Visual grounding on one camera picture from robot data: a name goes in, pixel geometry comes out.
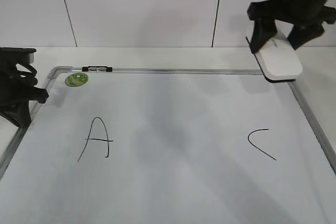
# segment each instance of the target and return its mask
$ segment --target robotic arm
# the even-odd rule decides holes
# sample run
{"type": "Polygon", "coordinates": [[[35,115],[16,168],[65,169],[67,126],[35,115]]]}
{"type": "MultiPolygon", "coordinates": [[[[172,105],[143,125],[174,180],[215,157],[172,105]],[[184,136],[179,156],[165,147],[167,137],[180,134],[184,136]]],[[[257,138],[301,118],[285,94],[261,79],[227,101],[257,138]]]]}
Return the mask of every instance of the robotic arm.
{"type": "Polygon", "coordinates": [[[254,21],[250,48],[253,54],[277,34],[275,20],[293,24],[288,41],[294,50],[324,33],[323,22],[336,22],[336,9],[324,6],[327,0],[268,0],[251,3],[247,13],[254,21]]]}

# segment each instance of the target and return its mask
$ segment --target black clamp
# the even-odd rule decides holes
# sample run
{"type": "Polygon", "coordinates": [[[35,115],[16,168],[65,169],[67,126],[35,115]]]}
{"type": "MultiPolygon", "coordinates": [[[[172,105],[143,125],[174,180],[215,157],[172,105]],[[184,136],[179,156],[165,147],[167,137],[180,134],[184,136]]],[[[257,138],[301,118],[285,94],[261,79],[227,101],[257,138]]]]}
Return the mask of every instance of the black clamp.
{"type": "Polygon", "coordinates": [[[34,87],[37,84],[34,48],[0,48],[0,115],[18,127],[31,123],[29,101],[45,103],[47,90],[34,87]],[[21,65],[27,71],[20,71],[21,65]]]}
{"type": "Polygon", "coordinates": [[[88,66],[82,67],[83,72],[112,72],[112,67],[108,66],[88,66]]]}

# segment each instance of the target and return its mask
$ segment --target white wall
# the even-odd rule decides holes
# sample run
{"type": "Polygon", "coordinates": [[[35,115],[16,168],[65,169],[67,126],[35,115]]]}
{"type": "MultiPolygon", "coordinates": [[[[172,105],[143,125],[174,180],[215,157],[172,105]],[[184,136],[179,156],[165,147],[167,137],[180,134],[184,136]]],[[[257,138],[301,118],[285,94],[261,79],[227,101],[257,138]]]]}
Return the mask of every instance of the white wall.
{"type": "MultiPolygon", "coordinates": [[[[66,0],[78,46],[210,47],[218,0],[66,0]]],[[[250,2],[220,0],[215,47],[246,47],[250,2]]],[[[336,0],[329,0],[336,6],[336,0]]],[[[0,0],[0,46],[75,46],[64,0],[0,0]]],[[[289,24],[280,24],[285,33],[289,24]]],[[[336,25],[308,46],[336,46],[336,25]]]]}
{"type": "Polygon", "coordinates": [[[0,0],[0,46],[74,46],[63,0],[0,0]]]}
{"type": "Polygon", "coordinates": [[[67,0],[78,46],[210,47],[217,0],[67,0]]]}
{"type": "MultiPolygon", "coordinates": [[[[248,19],[247,9],[251,2],[264,0],[220,0],[218,19],[214,39],[215,47],[246,47],[246,27],[253,24],[248,19]]],[[[329,0],[328,5],[336,7],[336,0],[329,0]]],[[[278,22],[278,27],[289,34],[292,25],[278,22]]],[[[326,33],[306,46],[336,46],[336,25],[325,26],[326,33]]]]}

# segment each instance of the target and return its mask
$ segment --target round sticker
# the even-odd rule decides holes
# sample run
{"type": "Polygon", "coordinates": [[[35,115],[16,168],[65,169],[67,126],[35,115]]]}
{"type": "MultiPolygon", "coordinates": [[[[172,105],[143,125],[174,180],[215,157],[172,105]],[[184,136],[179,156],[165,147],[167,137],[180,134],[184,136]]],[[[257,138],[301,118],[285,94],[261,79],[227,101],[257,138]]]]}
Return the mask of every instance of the round sticker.
{"type": "Polygon", "coordinates": [[[86,73],[73,73],[65,79],[65,84],[69,87],[79,87],[87,83],[89,76],[86,73]]]}

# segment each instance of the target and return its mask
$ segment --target white table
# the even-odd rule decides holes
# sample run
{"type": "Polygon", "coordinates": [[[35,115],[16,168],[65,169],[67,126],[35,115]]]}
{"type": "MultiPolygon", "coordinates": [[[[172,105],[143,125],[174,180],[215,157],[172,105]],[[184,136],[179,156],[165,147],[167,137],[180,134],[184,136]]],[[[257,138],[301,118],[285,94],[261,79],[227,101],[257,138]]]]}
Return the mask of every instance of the white table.
{"type": "MultiPolygon", "coordinates": [[[[249,48],[36,48],[38,87],[55,66],[118,68],[259,69],[249,48]]],[[[313,113],[336,150],[336,48],[300,48],[303,74],[297,80],[313,113]]],[[[16,127],[0,118],[0,152],[16,127]]]]}

